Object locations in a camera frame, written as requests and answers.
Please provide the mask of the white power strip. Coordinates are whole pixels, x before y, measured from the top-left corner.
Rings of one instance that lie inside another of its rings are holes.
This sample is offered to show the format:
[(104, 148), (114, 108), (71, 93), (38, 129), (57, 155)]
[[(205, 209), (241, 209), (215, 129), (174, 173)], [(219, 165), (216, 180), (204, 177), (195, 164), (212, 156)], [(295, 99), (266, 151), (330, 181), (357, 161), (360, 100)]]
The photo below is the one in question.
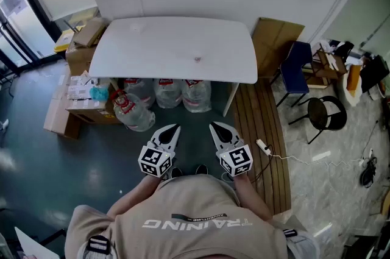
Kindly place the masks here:
[(269, 146), (267, 146), (261, 139), (257, 139), (256, 144), (265, 155), (267, 155), (267, 156), (272, 155), (271, 148)]

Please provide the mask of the white bag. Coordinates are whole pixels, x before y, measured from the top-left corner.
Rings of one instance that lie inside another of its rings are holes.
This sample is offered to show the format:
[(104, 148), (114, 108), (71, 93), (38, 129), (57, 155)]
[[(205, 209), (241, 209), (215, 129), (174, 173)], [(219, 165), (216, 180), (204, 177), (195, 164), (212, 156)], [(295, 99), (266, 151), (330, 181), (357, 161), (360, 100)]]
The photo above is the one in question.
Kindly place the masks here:
[(360, 101), (363, 93), (360, 71), (359, 65), (350, 65), (349, 70), (337, 82), (338, 98), (345, 108), (355, 107)]

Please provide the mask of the long flat cardboard box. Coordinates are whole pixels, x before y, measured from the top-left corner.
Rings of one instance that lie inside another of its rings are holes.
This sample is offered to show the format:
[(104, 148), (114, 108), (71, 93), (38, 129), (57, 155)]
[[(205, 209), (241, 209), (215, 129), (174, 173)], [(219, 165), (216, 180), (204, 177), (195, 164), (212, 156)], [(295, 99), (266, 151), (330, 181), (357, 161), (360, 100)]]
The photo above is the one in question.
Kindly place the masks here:
[(71, 72), (69, 65), (66, 64), (52, 95), (43, 128), (59, 136), (76, 140), (79, 137), (81, 120), (66, 109), (69, 103), (67, 95), (70, 81)]

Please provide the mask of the wooden shelf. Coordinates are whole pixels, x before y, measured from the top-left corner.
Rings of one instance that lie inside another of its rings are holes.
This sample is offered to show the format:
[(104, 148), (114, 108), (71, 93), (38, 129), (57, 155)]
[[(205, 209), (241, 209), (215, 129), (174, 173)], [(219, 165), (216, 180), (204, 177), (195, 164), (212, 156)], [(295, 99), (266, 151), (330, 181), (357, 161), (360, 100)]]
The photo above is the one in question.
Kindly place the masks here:
[(312, 56), (311, 63), (302, 68), (309, 88), (325, 89), (347, 73), (343, 59), (327, 52), (323, 43), (313, 47)]

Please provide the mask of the black bag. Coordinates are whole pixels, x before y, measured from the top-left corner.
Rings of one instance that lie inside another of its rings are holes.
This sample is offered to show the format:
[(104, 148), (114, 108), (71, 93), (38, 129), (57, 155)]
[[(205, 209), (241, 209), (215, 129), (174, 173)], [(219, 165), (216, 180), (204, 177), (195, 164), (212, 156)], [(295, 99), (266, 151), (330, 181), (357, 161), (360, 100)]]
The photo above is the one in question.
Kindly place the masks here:
[(378, 55), (373, 60), (367, 62), (360, 72), (362, 92), (365, 93), (370, 90), (389, 73), (388, 64), (382, 56)]

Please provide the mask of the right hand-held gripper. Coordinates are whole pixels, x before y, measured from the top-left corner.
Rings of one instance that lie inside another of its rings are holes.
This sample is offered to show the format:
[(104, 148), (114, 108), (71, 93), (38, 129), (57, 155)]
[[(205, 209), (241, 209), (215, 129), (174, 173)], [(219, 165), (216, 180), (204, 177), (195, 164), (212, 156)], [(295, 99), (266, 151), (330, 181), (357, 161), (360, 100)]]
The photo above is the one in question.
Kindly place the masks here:
[[(253, 164), (252, 154), (249, 146), (240, 141), (238, 131), (226, 123), (215, 121), (210, 123), (209, 129), (218, 150), (216, 156), (225, 171), (232, 177), (249, 172)], [(234, 145), (223, 149), (225, 144)]]

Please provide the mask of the wooden slatted board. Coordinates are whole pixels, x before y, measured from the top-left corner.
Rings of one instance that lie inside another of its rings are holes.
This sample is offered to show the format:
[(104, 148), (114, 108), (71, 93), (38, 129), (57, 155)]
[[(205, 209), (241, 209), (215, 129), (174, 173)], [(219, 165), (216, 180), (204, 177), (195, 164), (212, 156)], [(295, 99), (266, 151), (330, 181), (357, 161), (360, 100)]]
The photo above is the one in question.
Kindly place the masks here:
[[(240, 84), (232, 101), (235, 129), (249, 145), (253, 166), (248, 172), (252, 186), (273, 215), (292, 207), (288, 162), (282, 126), (271, 84), (259, 79), (255, 84)], [(265, 155), (257, 146), (261, 139), (271, 148)]]

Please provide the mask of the person's right forearm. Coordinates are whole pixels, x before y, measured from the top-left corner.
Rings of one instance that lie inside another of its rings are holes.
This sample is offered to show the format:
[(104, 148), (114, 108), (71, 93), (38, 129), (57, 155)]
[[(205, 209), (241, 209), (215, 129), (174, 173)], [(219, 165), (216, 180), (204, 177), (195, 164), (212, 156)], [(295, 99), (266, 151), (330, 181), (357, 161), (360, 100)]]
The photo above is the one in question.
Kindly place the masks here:
[(262, 200), (260, 195), (256, 192), (247, 174), (240, 174), (233, 178), (236, 188), (236, 195), (243, 208), (249, 209), (252, 213), (257, 215), (265, 222), (272, 221), (272, 214)]

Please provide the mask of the teal fluffy duster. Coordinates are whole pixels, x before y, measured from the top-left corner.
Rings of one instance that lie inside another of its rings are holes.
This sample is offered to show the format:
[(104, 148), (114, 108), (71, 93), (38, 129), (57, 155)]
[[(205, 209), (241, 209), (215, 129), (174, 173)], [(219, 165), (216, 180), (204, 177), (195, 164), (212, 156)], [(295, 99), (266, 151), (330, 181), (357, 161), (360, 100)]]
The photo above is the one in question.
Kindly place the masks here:
[(107, 85), (92, 86), (89, 95), (95, 101), (107, 101), (109, 99), (109, 90)]

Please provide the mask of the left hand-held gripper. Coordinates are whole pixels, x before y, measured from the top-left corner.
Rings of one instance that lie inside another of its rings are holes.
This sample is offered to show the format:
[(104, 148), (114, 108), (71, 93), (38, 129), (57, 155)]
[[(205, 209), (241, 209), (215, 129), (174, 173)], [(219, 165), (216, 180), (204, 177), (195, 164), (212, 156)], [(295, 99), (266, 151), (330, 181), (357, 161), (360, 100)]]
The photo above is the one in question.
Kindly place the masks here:
[(178, 124), (164, 126), (142, 147), (138, 157), (141, 172), (154, 177), (163, 177), (172, 167), (181, 131)]

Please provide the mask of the white table leg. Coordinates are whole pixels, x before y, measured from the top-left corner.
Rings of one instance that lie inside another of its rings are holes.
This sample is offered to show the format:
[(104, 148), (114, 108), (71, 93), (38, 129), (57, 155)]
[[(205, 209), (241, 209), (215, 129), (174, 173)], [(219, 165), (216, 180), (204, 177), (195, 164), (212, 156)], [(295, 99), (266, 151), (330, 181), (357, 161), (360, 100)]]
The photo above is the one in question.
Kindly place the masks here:
[(229, 95), (229, 98), (228, 98), (228, 100), (226, 102), (226, 105), (225, 105), (225, 108), (224, 108), (224, 111), (223, 111), (223, 114), (222, 114), (223, 117), (226, 117), (227, 112), (229, 111), (229, 108), (230, 108), (230, 106), (232, 104), (232, 101), (233, 101), (233, 99), (235, 97), (235, 94), (237, 92), (238, 87), (239, 87), (239, 83), (232, 83), (232, 87), (231, 87), (231, 90), (230, 90), (230, 95)]

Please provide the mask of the person's beige shirt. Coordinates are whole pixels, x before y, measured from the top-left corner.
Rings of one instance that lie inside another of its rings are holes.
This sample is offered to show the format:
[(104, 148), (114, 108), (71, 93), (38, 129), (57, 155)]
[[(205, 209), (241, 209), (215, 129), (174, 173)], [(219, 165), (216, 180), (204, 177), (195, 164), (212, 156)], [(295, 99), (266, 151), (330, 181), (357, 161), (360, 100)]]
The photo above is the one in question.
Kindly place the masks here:
[(116, 216), (76, 207), (66, 259), (76, 259), (96, 235), (109, 240), (118, 259), (288, 258), (283, 232), (242, 207), (229, 186), (209, 175), (162, 182), (149, 198)]

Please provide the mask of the blue chair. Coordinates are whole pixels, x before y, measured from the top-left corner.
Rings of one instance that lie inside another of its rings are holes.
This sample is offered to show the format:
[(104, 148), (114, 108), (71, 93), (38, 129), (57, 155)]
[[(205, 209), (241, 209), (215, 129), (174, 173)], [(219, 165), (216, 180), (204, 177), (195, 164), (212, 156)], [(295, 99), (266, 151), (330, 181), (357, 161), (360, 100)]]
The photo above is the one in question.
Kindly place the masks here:
[(277, 103), (277, 107), (290, 94), (300, 95), (298, 100), (296, 100), (292, 105), (295, 106), (307, 93), (309, 93), (307, 80), (302, 71), (302, 68), (307, 64), (311, 64), (312, 61), (313, 56), (310, 44), (301, 41), (295, 41), (289, 50), (287, 58), (282, 61), (276, 75), (270, 82), (270, 84), (272, 84), (278, 79), (279, 76), (282, 76), (283, 83), (285, 85), (286, 94)]

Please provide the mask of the black window frame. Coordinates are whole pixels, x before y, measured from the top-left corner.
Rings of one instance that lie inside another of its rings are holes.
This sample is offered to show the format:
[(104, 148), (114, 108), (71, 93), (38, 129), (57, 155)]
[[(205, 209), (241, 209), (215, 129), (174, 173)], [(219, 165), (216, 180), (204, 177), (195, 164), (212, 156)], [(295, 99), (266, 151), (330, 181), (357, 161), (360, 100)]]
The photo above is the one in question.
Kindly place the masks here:
[(1, 74), (20, 74), (64, 59), (54, 52), (59, 37), (60, 28), (38, 0), (0, 0)]

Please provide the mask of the brown cardboard box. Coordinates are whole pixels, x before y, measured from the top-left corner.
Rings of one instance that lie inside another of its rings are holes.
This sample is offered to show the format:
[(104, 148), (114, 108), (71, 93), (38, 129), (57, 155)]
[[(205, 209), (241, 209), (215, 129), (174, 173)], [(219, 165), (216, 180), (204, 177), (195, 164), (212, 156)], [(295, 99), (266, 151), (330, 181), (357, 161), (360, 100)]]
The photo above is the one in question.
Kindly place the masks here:
[(65, 56), (72, 76), (81, 76), (84, 71), (89, 72), (95, 50), (96, 46), (85, 47), (73, 41), (70, 43)]

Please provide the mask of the person's left forearm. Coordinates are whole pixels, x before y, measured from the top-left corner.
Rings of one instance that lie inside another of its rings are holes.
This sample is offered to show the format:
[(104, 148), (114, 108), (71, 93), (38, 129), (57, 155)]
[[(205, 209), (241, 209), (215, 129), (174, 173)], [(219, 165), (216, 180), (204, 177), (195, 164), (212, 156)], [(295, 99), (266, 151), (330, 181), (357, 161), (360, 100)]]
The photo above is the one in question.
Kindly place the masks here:
[(117, 200), (108, 210), (107, 215), (115, 219), (137, 204), (151, 197), (161, 182), (161, 178), (147, 175), (130, 192)]

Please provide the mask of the black garment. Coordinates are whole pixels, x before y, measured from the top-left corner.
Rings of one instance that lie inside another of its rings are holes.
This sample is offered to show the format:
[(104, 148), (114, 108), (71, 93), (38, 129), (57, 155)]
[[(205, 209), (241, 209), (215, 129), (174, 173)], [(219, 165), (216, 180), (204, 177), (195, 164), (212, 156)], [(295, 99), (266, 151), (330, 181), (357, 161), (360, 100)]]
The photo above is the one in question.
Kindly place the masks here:
[(344, 44), (338, 46), (334, 50), (333, 54), (335, 56), (340, 57), (342, 61), (345, 63), (353, 48), (354, 48), (354, 44), (349, 41), (346, 41)]

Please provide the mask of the cardboard box with white labels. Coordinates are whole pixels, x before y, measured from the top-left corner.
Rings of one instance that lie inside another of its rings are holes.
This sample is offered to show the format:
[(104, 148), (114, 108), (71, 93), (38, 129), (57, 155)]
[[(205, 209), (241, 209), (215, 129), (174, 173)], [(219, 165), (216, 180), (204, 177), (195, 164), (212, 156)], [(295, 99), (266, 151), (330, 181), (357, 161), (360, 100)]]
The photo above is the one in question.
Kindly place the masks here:
[[(108, 86), (109, 99), (107, 101), (91, 99), (89, 95), (90, 88), (99, 85)], [(113, 92), (114, 88), (110, 83), (110, 79), (92, 78), (85, 74), (71, 76), (67, 95), (69, 103), (66, 109), (89, 124), (119, 124), (120, 121), (115, 116), (113, 102), (110, 99)]]

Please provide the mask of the large leaning cardboard sheet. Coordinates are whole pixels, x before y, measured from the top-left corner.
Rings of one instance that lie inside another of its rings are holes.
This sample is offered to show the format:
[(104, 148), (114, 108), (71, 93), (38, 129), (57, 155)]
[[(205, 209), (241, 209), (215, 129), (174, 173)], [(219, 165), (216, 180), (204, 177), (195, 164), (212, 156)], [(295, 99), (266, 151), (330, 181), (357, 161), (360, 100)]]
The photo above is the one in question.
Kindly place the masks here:
[(252, 34), (259, 78), (273, 77), (287, 58), (305, 26), (272, 18), (259, 18)]

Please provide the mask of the black round chair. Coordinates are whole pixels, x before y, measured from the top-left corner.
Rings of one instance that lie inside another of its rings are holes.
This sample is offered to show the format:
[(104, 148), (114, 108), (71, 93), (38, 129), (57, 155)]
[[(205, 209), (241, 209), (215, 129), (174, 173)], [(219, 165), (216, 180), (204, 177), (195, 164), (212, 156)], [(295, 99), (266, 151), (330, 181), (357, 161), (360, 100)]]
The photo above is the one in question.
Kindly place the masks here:
[[(307, 105), (307, 113), (288, 124), (294, 124), (304, 118), (310, 120), (311, 125), (318, 130), (318, 133), (308, 142), (311, 144), (323, 131), (339, 131), (347, 122), (347, 112), (342, 102), (334, 96), (324, 96), (321, 98), (309, 98), (298, 105)], [(339, 111), (329, 114), (325, 103), (333, 104)]]

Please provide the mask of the white paper sheet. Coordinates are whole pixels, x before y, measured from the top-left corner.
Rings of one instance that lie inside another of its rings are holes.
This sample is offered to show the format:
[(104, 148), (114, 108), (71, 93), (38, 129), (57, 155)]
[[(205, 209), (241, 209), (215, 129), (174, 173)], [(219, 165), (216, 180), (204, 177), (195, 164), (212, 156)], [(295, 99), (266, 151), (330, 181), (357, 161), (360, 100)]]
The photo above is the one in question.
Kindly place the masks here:
[(36, 242), (19, 228), (15, 227), (15, 232), (25, 255), (34, 256), (36, 259), (60, 259), (59, 255)]

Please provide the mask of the yellow plastic bin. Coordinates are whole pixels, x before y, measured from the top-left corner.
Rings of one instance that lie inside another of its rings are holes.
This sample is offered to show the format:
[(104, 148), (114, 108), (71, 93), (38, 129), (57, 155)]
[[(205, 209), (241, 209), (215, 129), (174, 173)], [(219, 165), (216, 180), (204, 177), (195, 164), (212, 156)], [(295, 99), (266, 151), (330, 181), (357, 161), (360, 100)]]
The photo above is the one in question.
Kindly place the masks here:
[(54, 52), (57, 54), (59, 52), (66, 51), (73, 39), (74, 34), (75, 31), (73, 31), (72, 29), (64, 30), (60, 38), (55, 43)]

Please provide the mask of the flat cardboard piece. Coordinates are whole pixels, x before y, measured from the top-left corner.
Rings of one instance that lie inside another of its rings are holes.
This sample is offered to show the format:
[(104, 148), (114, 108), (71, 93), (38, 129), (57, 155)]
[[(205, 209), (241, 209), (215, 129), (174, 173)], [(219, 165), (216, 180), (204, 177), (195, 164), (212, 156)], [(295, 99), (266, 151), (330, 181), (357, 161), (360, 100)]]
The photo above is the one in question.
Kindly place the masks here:
[(76, 34), (74, 34), (74, 43), (90, 47), (101, 36), (106, 28), (105, 21), (102, 18), (92, 18)]

